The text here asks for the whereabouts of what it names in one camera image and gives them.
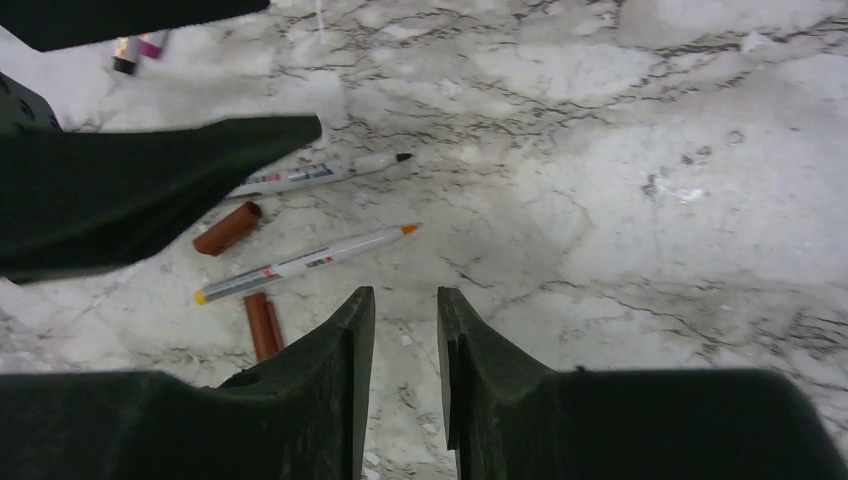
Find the orange marker tip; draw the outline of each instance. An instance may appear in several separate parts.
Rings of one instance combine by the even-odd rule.
[[[410,223],[409,225],[404,225],[404,226],[400,227],[400,231],[404,235],[409,235],[410,233],[418,230],[418,227],[420,227],[420,226],[421,226],[420,223]]]

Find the marble countertop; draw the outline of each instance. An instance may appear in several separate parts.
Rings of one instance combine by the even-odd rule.
[[[296,340],[377,295],[368,479],[455,478],[436,288],[569,369],[760,366],[848,453],[845,0],[277,1],[172,33],[135,78],[111,45],[49,54],[0,31],[4,73],[68,130],[315,112],[285,165],[414,161],[263,200],[260,231],[98,278],[0,283],[0,370],[161,369],[216,385],[254,362],[242,306],[191,294],[383,225],[414,235],[268,289]]]

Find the black plastic part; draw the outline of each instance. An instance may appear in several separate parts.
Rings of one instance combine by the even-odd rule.
[[[448,448],[462,480],[836,480],[815,410],[762,370],[556,372],[438,293]]]
[[[374,292],[217,389],[159,372],[0,376],[17,479],[359,480]]]
[[[123,58],[113,58],[112,68],[116,72],[126,73],[127,75],[135,75],[136,63]]]
[[[0,136],[0,276],[68,278],[147,258],[248,175],[320,136],[314,115]]]
[[[268,0],[0,0],[0,25],[49,52],[258,12]]]

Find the pen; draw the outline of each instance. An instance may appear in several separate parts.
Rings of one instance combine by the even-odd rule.
[[[194,293],[194,300],[200,305],[205,305],[230,295],[256,290],[269,283],[291,278],[313,268],[341,262],[377,247],[382,247],[409,235],[419,226],[420,224],[411,223],[384,228],[376,232],[341,240],[280,262],[271,263],[227,280],[207,285]]]
[[[112,68],[127,75],[135,75],[136,64],[140,50],[138,37],[121,37],[118,39],[118,48],[112,55],[114,63]]]
[[[165,40],[168,38],[169,31],[159,30],[142,35],[141,54],[149,58],[159,58],[159,55],[162,55],[162,48],[165,47]]]
[[[252,175],[230,192],[226,200],[243,200],[323,183],[338,182],[359,175],[379,172],[410,158],[412,158],[411,153],[369,155],[349,161],[333,160],[291,170]]]

